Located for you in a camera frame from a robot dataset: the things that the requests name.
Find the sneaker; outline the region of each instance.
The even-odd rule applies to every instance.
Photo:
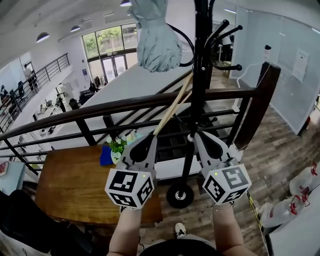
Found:
[[[184,237],[187,234],[185,225],[180,222],[175,224],[175,234],[177,239]]]

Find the wooden table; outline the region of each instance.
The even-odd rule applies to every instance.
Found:
[[[117,224],[119,206],[105,192],[109,170],[100,166],[101,145],[53,150],[48,153],[35,203],[49,216],[90,224]],[[156,192],[142,210],[142,223],[163,220]]]

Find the blue object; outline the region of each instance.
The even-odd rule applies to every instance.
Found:
[[[111,148],[108,146],[102,146],[102,153],[100,156],[100,165],[107,166],[112,164],[113,162],[111,159]]]

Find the metal railing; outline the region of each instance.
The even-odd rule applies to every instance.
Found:
[[[223,115],[236,114],[236,118],[233,122],[219,124],[216,126],[209,127],[198,127],[198,131],[217,131],[222,129],[231,128],[230,133],[220,139],[225,140],[226,144],[229,146],[235,143],[238,149],[245,148],[251,139],[253,138],[260,122],[269,106],[270,100],[273,96],[278,78],[280,74],[280,68],[273,66],[272,64],[266,63],[262,65],[260,78],[258,81],[259,87],[248,88],[248,89],[207,89],[205,92],[204,99],[206,101],[215,101],[223,99],[242,99],[239,112],[235,113],[232,109],[211,111],[203,113],[203,117],[217,117]],[[41,152],[25,152],[18,153],[17,148],[26,147],[31,145],[39,145],[50,142],[64,141],[76,138],[85,138],[90,146],[97,145],[97,141],[94,139],[95,135],[110,134],[112,132],[124,132],[130,129],[138,129],[142,127],[152,127],[160,123],[161,120],[145,120],[137,123],[122,124],[122,125],[106,125],[106,128],[90,130],[85,122],[85,119],[109,116],[115,113],[127,112],[127,111],[137,111],[141,109],[155,108],[168,106],[177,97],[178,92],[170,92],[163,94],[155,94],[143,97],[129,98],[123,100],[117,100],[112,102],[106,102],[102,104],[92,105],[88,107],[82,107],[79,109],[74,109],[72,111],[64,112],[57,115],[52,115],[44,119],[34,121],[32,123],[25,124],[18,128],[12,129],[8,132],[0,134],[0,141],[4,141],[7,146],[1,147],[0,151],[11,150],[13,154],[3,154],[0,158],[14,158],[17,157],[21,162],[24,162],[26,166],[38,175],[37,171],[41,169],[36,169],[31,166],[31,164],[42,165],[44,163],[43,159],[39,161],[27,160],[26,157],[29,156],[45,156],[50,151]],[[185,103],[190,102],[192,99],[187,99]],[[186,123],[189,121],[189,116],[179,116]],[[174,117],[169,120],[169,123],[176,120]],[[66,134],[56,137],[44,138],[35,141],[29,141],[24,143],[11,144],[9,142],[10,138],[30,133],[36,130],[66,124],[70,122],[76,122],[81,132],[76,132],[72,134]],[[158,137],[174,137],[177,135],[186,135],[189,131],[173,132],[169,134],[161,134]],[[166,147],[159,147],[158,151],[168,150]]]
[[[9,91],[7,98],[0,105],[0,132],[5,133],[39,90],[69,65],[66,53],[17,85],[16,90]]]

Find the wrist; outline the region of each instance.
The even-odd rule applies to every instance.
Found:
[[[213,204],[212,209],[216,212],[225,212],[229,209],[232,209],[233,205],[234,205],[234,202],[233,203],[227,202],[227,203],[220,204],[220,205]]]

